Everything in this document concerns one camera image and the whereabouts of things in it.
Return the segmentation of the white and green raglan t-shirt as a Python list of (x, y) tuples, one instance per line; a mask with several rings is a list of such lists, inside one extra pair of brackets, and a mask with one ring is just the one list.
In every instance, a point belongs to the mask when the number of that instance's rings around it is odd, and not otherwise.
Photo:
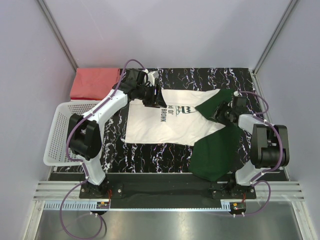
[(233, 89), (209, 91), (164, 89), (166, 107), (129, 103), (125, 131), (127, 144), (178, 144), (193, 148), (188, 170), (214, 182), (234, 167), (243, 131), (218, 123), (213, 114), (232, 101)]

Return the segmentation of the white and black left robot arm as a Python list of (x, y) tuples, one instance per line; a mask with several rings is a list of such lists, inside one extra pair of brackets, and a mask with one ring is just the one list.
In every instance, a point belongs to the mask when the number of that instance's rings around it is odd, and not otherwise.
[(124, 70), (119, 82), (103, 100), (87, 112), (69, 118), (66, 156), (70, 161), (80, 163), (85, 181), (91, 184), (90, 192), (95, 197), (103, 198), (108, 193), (104, 183), (106, 174), (100, 162), (105, 123), (133, 100), (141, 100), (145, 107), (166, 107), (162, 88), (156, 83), (157, 77), (156, 71)]

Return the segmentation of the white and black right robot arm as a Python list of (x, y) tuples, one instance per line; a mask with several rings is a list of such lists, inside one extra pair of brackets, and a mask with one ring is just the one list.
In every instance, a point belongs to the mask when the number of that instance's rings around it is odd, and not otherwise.
[(246, 106), (244, 96), (233, 96), (231, 102), (222, 101), (211, 117), (227, 127), (235, 126), (251, 134), (250, 160), (233, 172), (220, 190), (222, 195), (235, 199), (254, 193), (254, 186), (264, 174), (287, 166), (290, 160), (287, 127), (249, 114)]

